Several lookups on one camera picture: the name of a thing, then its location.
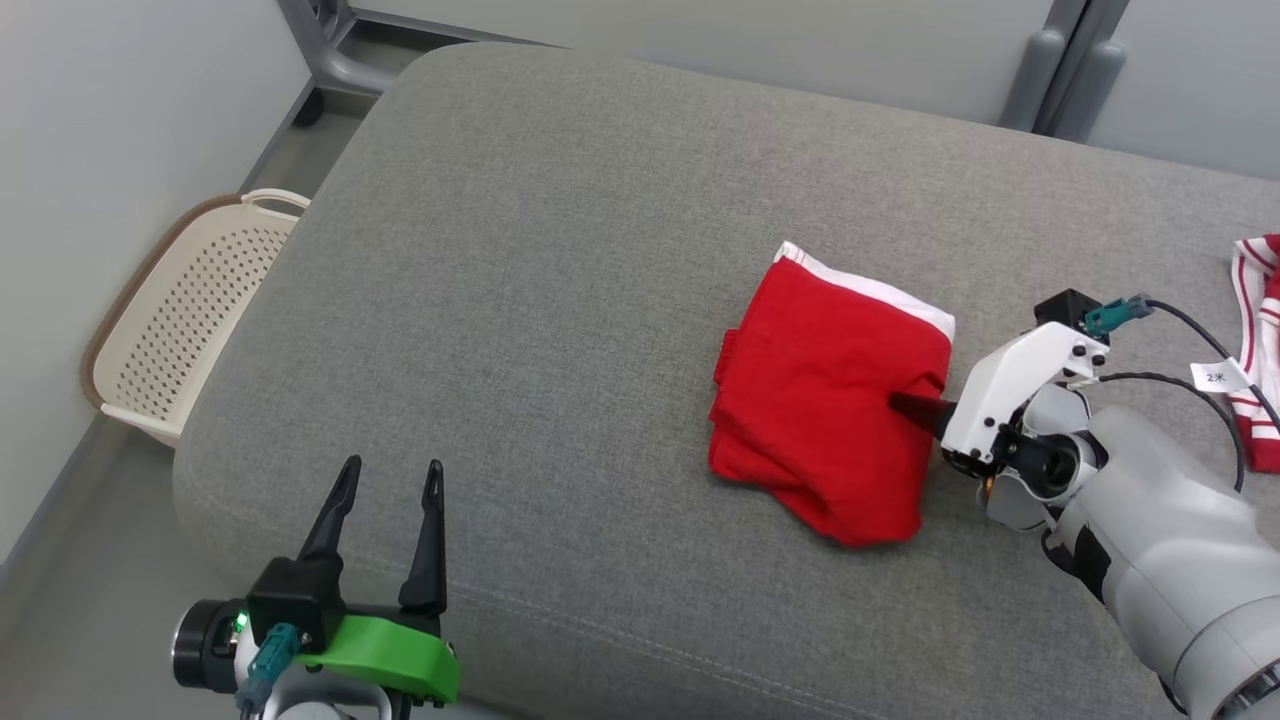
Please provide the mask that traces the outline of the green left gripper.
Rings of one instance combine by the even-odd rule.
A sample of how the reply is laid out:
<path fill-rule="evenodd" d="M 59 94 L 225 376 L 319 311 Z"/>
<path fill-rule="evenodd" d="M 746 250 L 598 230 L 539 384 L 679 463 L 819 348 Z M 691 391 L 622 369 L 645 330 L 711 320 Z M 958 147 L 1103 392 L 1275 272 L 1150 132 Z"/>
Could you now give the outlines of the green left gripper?
<path fill-rule="evenodd" d="M 340 561 L 340 533 L 355 506 L 362 459 L 347 457 L 298 552 L 301 562 Z M 431 460 L 421 498 L 422 523 L 410 571 L 401 584 L 402 610 L 440 616 L 447 609 L 444 468 Z M 390 619 L 348 614 L 323 652 L 302 652 L 294 662 L 366 682 L 433 705 L 458 701 L 461 669 L 439 637 Z"/>

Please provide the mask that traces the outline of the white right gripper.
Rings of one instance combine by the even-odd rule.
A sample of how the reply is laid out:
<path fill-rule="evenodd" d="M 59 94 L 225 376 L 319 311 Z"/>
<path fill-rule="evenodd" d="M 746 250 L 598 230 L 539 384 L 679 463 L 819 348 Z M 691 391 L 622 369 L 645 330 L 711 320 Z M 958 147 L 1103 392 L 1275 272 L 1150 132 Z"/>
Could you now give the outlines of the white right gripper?
<path fill-rule="evenodd" d="M 1107 343 L 1050 322 L 1002 345 L 970 370 L 956 402 L 895 392 L 890 406 L 940 441 L 941 448 L 992 462 L 1000 427 L 1062 370 L 1094 377 Z"/>

